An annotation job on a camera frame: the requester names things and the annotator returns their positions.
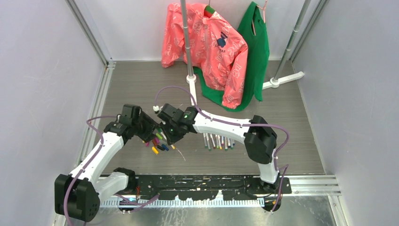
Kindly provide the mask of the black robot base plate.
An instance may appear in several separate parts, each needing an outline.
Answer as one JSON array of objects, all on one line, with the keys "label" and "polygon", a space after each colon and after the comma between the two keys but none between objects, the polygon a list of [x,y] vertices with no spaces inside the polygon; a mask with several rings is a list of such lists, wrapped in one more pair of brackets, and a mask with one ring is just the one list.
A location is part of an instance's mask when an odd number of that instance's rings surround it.
[{"label": "black robot base plate", "polygon": [[268,186],[256,175],[138,175],[137,186],[102,207],[123,212],[144,208],[262,207],[277,211],[284,195],[292,193],[288,178]]}]

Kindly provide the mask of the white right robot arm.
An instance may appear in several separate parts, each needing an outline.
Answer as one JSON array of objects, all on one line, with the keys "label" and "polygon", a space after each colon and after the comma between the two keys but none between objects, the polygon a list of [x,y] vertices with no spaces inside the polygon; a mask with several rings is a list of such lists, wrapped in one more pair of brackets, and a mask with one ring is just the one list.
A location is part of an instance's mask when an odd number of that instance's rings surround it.
[{"label": "white right robot arm", "polygon": [[168,144],[180,141],[188,133],[214,134],[231,138],[245,146],[248,157],[258,164],[261,187],[266,193],[279,188],[279,170],[274,162],[277,135],[261,116],[252,119],[235,119],[202,111],[194,106],[186,110],[164,104],[153,106],[161,119],[159,124]]}]

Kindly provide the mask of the blue pen cap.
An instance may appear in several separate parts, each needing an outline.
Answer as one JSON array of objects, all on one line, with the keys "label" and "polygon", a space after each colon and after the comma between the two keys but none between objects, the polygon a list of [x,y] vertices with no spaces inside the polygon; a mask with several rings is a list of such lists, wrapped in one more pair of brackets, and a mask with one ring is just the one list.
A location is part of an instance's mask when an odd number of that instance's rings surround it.
[{"label": "blue pen cap", "polygon": [[166,151],[169,151],[169,148],[165,145],[165,144],[162,144],[161,145]]}]

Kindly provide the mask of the brown cap marker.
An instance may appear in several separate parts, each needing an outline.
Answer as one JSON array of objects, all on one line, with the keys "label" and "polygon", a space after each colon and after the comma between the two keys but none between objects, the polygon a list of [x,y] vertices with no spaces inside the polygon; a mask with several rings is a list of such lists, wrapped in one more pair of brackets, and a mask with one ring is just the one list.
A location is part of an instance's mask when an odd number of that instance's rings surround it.
[{"label": "brown cap marker", "polygon": [[215,143],[215,139],[213,137],[213,134],[209,134],[209,137],[210,137],[210,141],[212,143],[212,148],[216,149],[216,143]]}]

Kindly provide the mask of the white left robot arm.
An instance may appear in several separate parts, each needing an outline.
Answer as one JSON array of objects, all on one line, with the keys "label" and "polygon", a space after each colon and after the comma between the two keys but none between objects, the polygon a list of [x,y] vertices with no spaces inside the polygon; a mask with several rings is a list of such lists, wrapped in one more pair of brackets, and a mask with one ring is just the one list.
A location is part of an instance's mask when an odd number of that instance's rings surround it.
[{"label": "white left robot arm", "polygon": [[73,220],[92,221],[100,203],[123,191],[132,194],[137,190],[136,173],[117,168],[105,179],[102,172],[114,155],[134,136],[144,142],[155,138],[158,123],[137,105],[125,104],[105,128],[100,131],[87,120],[87,125],[99,135],[99,142],[86,158],[69,174],[55,179],[55,212],[65,216],[68,225]]}]

